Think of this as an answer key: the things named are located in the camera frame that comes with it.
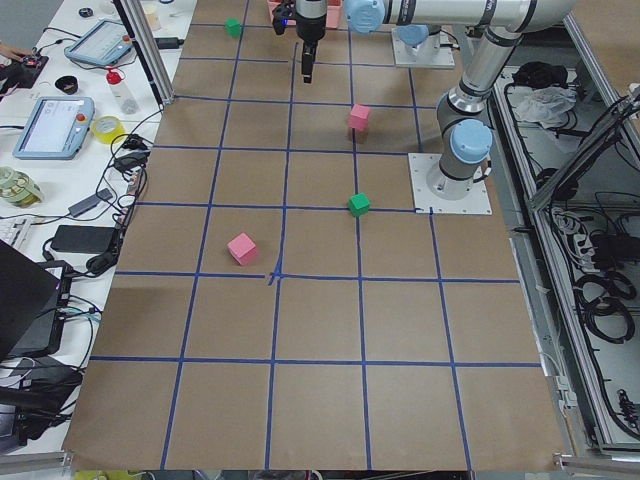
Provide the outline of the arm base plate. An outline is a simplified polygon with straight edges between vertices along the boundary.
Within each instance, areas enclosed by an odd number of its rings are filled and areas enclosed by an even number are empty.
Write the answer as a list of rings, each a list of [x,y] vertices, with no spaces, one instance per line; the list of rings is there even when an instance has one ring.
[[[492,207],[480,165],[466,180],[453,180],[440,170],[440,154],[410,153],[409,173],[414,210],[418,214],[491,215]]]
[[[397,67],[453,69],[454,44],[448,42],[448,36],[441,29],[438,38],[431,37],[418,48],[406,46],[398,38],[396,28],[391,30],[394,61]]]

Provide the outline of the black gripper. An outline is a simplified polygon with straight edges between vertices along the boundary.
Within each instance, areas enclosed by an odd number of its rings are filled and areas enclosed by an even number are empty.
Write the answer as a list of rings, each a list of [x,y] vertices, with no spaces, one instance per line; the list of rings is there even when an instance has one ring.
[[[301,54],[301,74],[304,83],[311,83],[318,42],[324,37],[328,12],[327,0],[296,0],[296,33],[304,42]]]

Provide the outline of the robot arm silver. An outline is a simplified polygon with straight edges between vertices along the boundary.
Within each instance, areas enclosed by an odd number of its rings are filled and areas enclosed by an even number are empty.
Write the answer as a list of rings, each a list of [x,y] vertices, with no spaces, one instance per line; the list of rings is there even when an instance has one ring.
[[[457,200],[474,183],[493,134],[477,116],[506,61],[527,32],[552,26],[568,15],[573,1],[346,1],[348,26],[368,34],[384,24],[483,26],[485,31],[457,86],[440,101],[437,119],[443,140],[438,164],[427,174],[437,196]]]
[[[418,48],[431,37],[438,38],[441,32],[440,25],[411,24],[396,28],[398,38],[406,46]]]

